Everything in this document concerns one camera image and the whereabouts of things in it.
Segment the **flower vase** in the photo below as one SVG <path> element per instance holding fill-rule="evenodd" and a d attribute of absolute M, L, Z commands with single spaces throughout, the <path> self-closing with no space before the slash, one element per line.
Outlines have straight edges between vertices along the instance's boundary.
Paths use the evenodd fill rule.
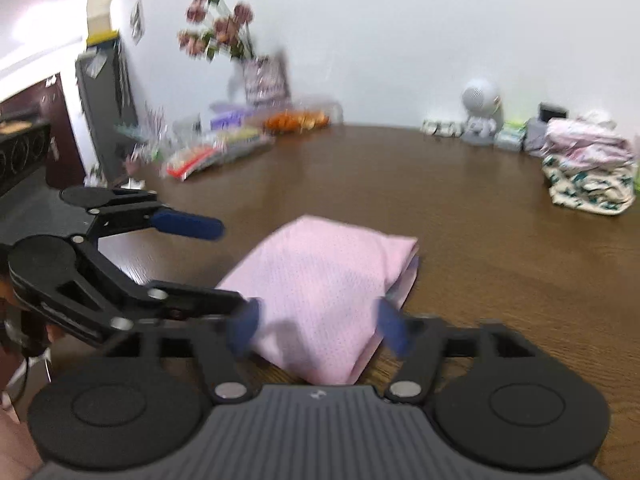
<path fill-rule="evenodd" d="M 258 106 L 287 97 L 284 66 L 277 57 L 261 56 L 244 60 L 242 77 L 248 104 Z"/>

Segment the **white toy figure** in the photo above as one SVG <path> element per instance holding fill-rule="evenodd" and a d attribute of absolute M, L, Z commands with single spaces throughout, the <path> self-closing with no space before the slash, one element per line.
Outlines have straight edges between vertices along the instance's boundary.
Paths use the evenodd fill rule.
<path fill-rule="evenodd" d="M 496 115 L 502 105 L 498 87 L 485 79 L 474 79 L 466 86 L 462 102 L 469 114 L 462 140 L 492 144 L 498 130 Z"/>

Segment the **snack package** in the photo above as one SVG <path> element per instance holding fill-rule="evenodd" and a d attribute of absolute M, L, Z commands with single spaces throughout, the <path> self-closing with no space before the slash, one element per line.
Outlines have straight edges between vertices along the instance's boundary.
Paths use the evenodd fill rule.
<path fill-rule="evenodd" d="M 196 171 L 227 164 L 271 144 L 273 139 L 256 128 L 225 130 L 201 137 L 194 146 L 174 153 L 162 167 L 162 172 L 184 181 Z"/>
<path fill-rule="evenodd" d="M 256 113 L 256 108 L 232 103 L 215 103 L 200 113 L 203 130 L 229 130 L 240 128 Z"/>
<path fill-rule="evenodd" d="M 265 120 L 264 128 L 276 134 L 289 134 L 324 128 L 329 123 L 329 116 L 321 110 L 285 110 Z"/>

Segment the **brown table surface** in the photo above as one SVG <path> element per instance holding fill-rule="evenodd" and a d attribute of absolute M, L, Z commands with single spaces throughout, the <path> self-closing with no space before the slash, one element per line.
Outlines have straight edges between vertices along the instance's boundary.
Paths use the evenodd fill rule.
<path fill-rule="evenodd" d="M 303 214 L 417 237 L 422 262 L 405 310 L 461 326 L 501 319 L 559 358 L 609 401 L 596 464 L 612 480 L 640 478 L 640 206 L 618 218 L 553 206 L 539 159 L 392 128 L 281 138 L 185 183 L 143 173 L 164 202 L 228 231 L 216 243 L 152 230 L 104 240 L 136 280 L 216 285 Z M 379 352 L 361 382 L 383 386 L 396 367 Z"/>

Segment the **pink fabric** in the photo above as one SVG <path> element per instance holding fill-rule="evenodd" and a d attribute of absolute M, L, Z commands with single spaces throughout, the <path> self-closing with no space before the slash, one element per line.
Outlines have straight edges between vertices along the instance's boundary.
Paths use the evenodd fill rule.
<path fill-rule="evenodd" d="M 416 253 L 415 238 L 303 216 L 218 287 L 262 300 L 254 348 L 265 359 L 313 384 L 353 384 L 380 344 L 376 300 L 401 308 Z"/>
<path fill-rule="evenodd" d="M 0 410 L 0 480 L 23 480 L 41 465 L 26 425 Z"/>
<path fill-rule="evenodd" d="M 562 163 L 575 171 L 619 168 L 635 158 L 631 142 L 621 134 L 597 124 L 565 119 L 549 123 L 544 150 L 547 155 L 564 156 Z"/>

